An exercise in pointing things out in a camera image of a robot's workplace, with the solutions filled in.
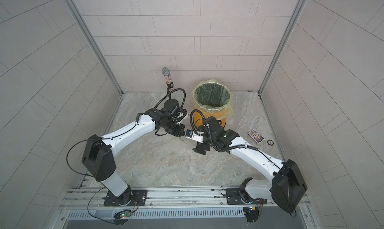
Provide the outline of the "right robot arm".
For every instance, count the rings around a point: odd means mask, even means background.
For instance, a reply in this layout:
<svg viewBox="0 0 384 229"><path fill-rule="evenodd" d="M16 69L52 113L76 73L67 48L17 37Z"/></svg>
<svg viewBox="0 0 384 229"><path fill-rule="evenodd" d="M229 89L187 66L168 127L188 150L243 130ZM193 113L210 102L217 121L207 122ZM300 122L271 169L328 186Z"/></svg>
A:
<svg viewBox="0 0 384 229"><path fill-rule="evenodd" d="M275 203L295 218L296 207L308 189L298 165L290 159L282 161L262 152L233 130L224 130L212 116L203 116L202 124L196 126L193 118L196 113L202 115L197 109L191 112L192 128L186 132L186 138L197 142L194 152L204 155L213 148L220 153L230 153L250 164L267 179L259 182L247 178L237 189L221 189L220 193L226 197L228 205L244 205L248 222L258 220L267 202Z"/></svg>

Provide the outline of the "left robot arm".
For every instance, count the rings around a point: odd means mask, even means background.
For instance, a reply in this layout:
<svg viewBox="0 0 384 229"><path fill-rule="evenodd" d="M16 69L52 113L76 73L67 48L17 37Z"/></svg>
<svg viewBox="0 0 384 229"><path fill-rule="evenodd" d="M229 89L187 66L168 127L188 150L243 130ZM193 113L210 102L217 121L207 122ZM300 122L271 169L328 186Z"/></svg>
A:
<svg viewBox="0 0 384 229"><path fill-rule="evenodd" d="M157 103L161 104L164 105L163 109L155 106L144 113L138 113L134 122L115 132L103 136L94 134L85 140L82 164L88 170L87 176L102 183L111 193L111 200L118 205L125 206L134 197L131 187L117 172L115 157L118 153L141 136L152 131L158 132L161 128L165 135L185 136L182 121L188 114L184 102L178 103L171 98L169 92Z"/></svg>

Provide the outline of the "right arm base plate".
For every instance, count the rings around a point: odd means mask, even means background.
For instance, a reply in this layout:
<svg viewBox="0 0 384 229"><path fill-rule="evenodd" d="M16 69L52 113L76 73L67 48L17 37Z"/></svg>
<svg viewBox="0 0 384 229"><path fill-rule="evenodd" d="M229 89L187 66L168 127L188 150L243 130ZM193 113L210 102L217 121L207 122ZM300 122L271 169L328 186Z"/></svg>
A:
<svg viewBox="0 0 384 229"><path fill-rule="evenodd" d="M222 189L221 194L227 199L228 205L266 205L265 199L252 199L245 190Z"/></svg>

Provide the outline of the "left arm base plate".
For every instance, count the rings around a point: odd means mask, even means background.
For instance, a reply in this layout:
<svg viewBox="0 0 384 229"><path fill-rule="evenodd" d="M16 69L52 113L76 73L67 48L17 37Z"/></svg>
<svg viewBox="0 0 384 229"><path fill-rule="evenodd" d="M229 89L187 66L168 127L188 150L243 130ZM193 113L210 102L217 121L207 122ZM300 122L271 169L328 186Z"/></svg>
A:
<svg viewBox="0 0 384 229"><path fill-rule="evenodd" d="M119 197L108 191L104 200L104 207L133 207L144 206L147 199L147 190L131 190L128 189Z"/></svg>

